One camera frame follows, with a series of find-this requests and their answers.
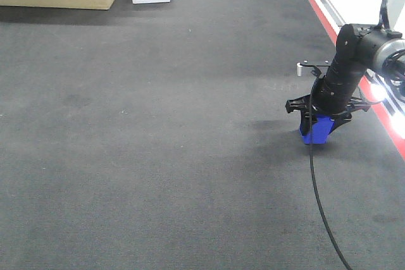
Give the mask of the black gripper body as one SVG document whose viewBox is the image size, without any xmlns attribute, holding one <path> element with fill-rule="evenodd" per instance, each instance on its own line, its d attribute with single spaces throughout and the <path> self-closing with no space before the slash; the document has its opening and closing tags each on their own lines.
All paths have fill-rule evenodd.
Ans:
<svg viewBox="0 0 405 270">
<path fill-rule="evenodd" d="M 350 122 L 352 120 L 353 112 L 359 110 L 368 111 L 370 108 L 370 103 L 361 100 L 360 98 L 352 97 L 343 111 L 339 113 L 329 113 L 319 108 L 315 103 L 315 98 L 311 98 L 311 95 L 308 94 L 302 97 L 298 97 L 297 99 L 287 100 L 285 108 L 288 113 L 299 111 L 301 116 L 308 117 L 310 132 L 312 132 L 312 120 L 315 115 L 329 116 L 334 122 L 332 127 L 333 132 L 338 127 Z"/>
</svg>

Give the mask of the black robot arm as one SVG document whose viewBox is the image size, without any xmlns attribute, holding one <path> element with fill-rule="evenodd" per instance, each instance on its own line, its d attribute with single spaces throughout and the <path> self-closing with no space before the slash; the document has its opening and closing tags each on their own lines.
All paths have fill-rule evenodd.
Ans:
<svg viewBox="0 0 405 270">
<path fill-rule="evenodd" d="M 402 33 L 380 25 L 344 25 L 336 41 L 336 54 L 324 76 L 313 66 L 315 80 L 311 93 L 290 99 L 286 111 L 300 111 L 299 131 L 305 144 L 324 144 L 352 113 L 367 111 L 370 104 L 353 97 L 367 70 L 391 81 L 398 99 L 404 99 L 404 39 Z"/>
</svg>

